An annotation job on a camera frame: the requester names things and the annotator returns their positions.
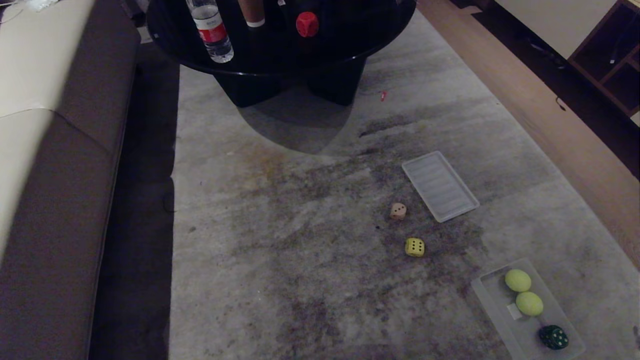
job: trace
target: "round black table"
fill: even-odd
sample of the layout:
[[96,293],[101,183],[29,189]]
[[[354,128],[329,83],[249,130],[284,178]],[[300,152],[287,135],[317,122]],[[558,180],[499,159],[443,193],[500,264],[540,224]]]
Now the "round black table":
[[341,105],[353,102],[367,57],[395,39],[411,20],[415,0],[316,0],[320,31],[299,36],[295,19],[307,3],[265,0],[266,24],[249,28],[236,0],[218,0],[234,47],[228,63],[213,62],[184,0],[153,0],[147,24],[153,41],[177,62],[212,74],[238,107],[277,95],[283,80],[303,78],[311,92]]

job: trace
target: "wooden floor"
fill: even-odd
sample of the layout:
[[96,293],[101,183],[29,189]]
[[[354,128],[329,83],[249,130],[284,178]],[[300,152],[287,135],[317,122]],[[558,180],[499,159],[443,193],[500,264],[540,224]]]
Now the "wooden floor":
[[558,166],[640,269],[640,183],[556,94],[449,0],[418,9]]

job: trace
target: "white leather sofa cushion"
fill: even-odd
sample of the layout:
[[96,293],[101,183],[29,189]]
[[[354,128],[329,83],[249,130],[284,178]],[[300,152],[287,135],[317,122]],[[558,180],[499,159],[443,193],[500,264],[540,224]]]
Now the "white leather sofa cushion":
[[0,24],[0,116],[55,110],[118,149],[140,36],[117,0],[62,0]]
[[0,359],[86,359],[115,162],[35,109],[0,118],[0,165]]

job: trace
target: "clear plastic tray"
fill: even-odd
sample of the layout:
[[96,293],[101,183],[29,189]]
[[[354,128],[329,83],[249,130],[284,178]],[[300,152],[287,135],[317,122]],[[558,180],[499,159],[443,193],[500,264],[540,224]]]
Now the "clear plastic tray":
[[[530,291],[537,294],[544,304],[541,315],[536,317],[523,315],[514,305],[518,293],[509,289],[504,282],[504,275],[511,269],[520,269],[531,277]],[[580,335],[566,318],[560,305],[528,259],[520,259],[482,275],[473,280],[471,286],[513,359],[569,360],[585,351]],[[547,348],[540,341],[538,330],[548,325],[560,326],[569,338],[569,346],[562,350]]]
[[402,168],[438,222],[480,206],[440,151],[409,160]]

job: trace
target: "yellow dice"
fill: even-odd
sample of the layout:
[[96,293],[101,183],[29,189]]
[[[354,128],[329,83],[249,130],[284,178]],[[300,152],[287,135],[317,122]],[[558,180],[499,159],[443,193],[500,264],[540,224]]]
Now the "yellow dice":
[[424,241],[418,238],[408,238],[404,245],[404,252],[409,256],[421,258],[424,256],[424,248]]

